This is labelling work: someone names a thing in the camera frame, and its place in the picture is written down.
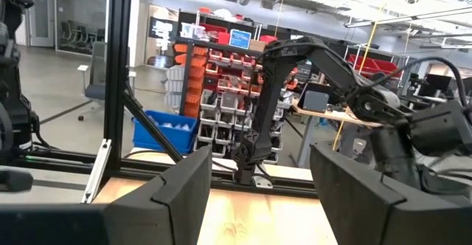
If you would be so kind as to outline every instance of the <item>workbench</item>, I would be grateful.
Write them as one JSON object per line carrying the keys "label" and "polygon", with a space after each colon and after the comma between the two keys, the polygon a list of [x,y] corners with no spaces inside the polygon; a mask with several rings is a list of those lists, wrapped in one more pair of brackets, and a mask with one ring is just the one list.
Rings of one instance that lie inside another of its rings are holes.
{"label": "workbench", "polygon": [[298,99],[294,98],[292,101],[292,108],[298,114],[308,116],[307,125],[305,127],[305,132],[302,138],[302,144],[300,145],[300,150],[298,152],[298,158],[296,159],[296,166],[299,168],[309,168],[307,166],[307,159],[310,155],[310,144],[313,142],[313,133],[316,129],[317,117],[325,118],[329,120],[338,120],[344,121],[345,123],[354,123],[358,125],[365,125],[369,127],[378,127],[381,124],[376,122],[364,122],[355,117],[352,113],[347,113],[345,111],[328,111],[325,112],[315,112],[307,111],[298,106]]}
{"label": "workbench", "polygon": [[[139,153],[130,159],[170,164],[165,153]],[[214,161],[236,168],[230,159]],[[265,165],[272,176],[312,181],[309,170]],[[222,168],[213,165],[213,170]],[[109,203],[143,185],[144,181],[112,178],[94,203]],[[210,190],[198,244],[336,245],[319,200],[270,196],[228,190]]]}

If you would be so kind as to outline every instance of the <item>wooden table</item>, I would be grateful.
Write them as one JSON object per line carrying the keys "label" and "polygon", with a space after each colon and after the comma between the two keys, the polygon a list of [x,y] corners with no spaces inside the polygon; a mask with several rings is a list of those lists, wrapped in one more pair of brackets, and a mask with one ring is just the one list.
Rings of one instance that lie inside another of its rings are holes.
{"label": "wooden table", "polygon": [[298,158],[296,159],[296,165],[299,168],[309,168],[307,166],[308,155],[310,154],[310,144],[313,141],[313,133],[315,132],[316,119],[315,117],[321,117],[329,120],[338,120],[344,121],[345,123],[354,123],[358,125],[365,125],[369,127],[378,127],[381,124],[376,122],[365,122],[355,117],[354,114],[348,114],[346,112],[340,111],[325,111],[324,113],[307,111],[298,106],[298,100],[294,98],[292,101],[292,108],[298,114],[308,116],[308,122],[305,128],[305,132],[302,138],[302,144],[300,145],[300,150],[298,153]]}
{"label": "wooden table", "polygon": [[[141,153],[130,159],[173,163],[164,153]],[[229,159],[214,160],[229,167],[236,166]],[[310,171],[300,168],[266,165],[266,170],[272,176],[312,180]],[[109,203],[144,183],[130,179],[110,179],[94,203]],[[211,190],[198,244],[337,243],[318,200]]]}

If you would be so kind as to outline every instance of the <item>glass wall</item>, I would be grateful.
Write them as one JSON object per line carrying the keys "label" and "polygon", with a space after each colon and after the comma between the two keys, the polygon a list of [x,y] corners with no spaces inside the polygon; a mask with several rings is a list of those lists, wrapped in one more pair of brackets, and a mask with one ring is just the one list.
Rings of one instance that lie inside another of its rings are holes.
{"label": "glass wall", "polygon": [[91,55],[105,40],[106,0],[57,0],[58,50]]}
{"label": "glass wall", "polygon": [[170,68],[173,64],[173,41],[177,35],[178,11],[166,7],[149,6],[145,64]]}

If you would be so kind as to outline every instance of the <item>gray chair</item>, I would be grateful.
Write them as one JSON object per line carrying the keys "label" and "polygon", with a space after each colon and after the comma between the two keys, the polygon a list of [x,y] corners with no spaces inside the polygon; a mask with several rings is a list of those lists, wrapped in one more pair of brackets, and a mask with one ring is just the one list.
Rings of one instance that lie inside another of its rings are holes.
{"label": "gray chair", "polygon": [[[83,96],[99,104],[97,108],[92,107],[88,111],[84,111],[78,117],[79,121],[83,121],[87,114],[102,111],[105,105],[105,77],[106,77],[106,43],[95,42],[91,54],[90,67],[88,65],[80,65],[77,68],[82,72],[83,77]],[[90,70],[88,85],[86,82],[86,73]],[[134,96],[134,84],[136,72],[129,71],[128,78],[130,82],[130,94]]]}

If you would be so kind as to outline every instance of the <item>robotic arm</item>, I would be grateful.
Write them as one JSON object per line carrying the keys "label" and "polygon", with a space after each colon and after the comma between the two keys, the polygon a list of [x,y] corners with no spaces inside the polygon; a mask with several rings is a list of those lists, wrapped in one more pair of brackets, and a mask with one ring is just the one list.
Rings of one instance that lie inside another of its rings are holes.
{"label": "robotic arm", "polygon": [[421,188],[413,147],[428,156],[472,153],[472,127],[458,101],[413,112],[400,104],[396,94],[353,71],[317,38],[276,41],[263,53],[264,84],[254,122],[239,148],[231,152],[238,170],[235,180],[252,184],[255,166],[271,153],[269,136],[280,89],[296,62],[308,59],[335,88],[360,120],[382,123],[371,140],[379,171],[404,184]]}

